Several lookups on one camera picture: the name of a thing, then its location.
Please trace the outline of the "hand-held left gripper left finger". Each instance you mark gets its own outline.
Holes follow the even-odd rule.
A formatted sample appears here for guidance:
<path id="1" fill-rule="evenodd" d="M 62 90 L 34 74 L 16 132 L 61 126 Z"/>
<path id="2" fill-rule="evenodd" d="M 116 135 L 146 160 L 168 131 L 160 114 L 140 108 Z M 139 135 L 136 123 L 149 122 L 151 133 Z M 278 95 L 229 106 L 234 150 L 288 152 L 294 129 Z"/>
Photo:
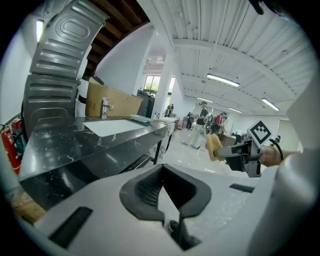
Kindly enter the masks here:
<path id="1" fill-rule="evenodd" d="M 160 221 L 140 220 L 121 203 L 121 187 L 144 167 L 96 180 L 52 207 L 35 224 L 46 237 L 79 207 L 92 213 L 67 251 L 76 256 L 177 256 L 183 251 Z"/>

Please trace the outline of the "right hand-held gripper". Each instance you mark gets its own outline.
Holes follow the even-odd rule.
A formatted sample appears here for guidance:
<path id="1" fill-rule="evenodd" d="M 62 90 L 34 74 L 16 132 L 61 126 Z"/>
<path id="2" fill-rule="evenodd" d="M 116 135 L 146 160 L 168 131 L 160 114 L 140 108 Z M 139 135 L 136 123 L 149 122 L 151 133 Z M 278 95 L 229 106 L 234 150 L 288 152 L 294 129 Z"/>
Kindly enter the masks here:
<path id="1" fill-rule="evenodd" d="M 246 135 L 242 143 L 215 149 L 213 154 L 215 157 L 225 158 L 232 171 L 245 172 L 248 177 L 260 177 L 260 151 L 272 133 L 260 120 L 247 129 Z"/>

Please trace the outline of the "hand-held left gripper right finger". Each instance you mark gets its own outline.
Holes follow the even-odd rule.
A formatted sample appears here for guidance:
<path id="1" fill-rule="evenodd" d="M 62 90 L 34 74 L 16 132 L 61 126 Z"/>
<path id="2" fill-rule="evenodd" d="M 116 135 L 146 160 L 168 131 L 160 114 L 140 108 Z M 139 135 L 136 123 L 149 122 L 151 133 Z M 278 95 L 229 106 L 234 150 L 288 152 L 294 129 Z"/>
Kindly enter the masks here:
<path id="1" fill-rule="evenodd" d="M 170 175 L 179 174 L 184 180 L 194 178 L 192 196 L 196 204 L 204 198 L 200 189 L 210 188 L 211 198 L 197 216 L 180 221 L 183 238 L 192 247 L 183 250 L 172 238 L 163 242 L 165 256 L 263 256 L 266 250 L 258 246 L 254 252 L 255 229 L 258 227 L 269 200 L 269 172 L 260 178 L 227 176 L 185 168 L 179 165 L 164 164 L 167 177 L 175 194 L 185 195 L 179 184 Z"/>

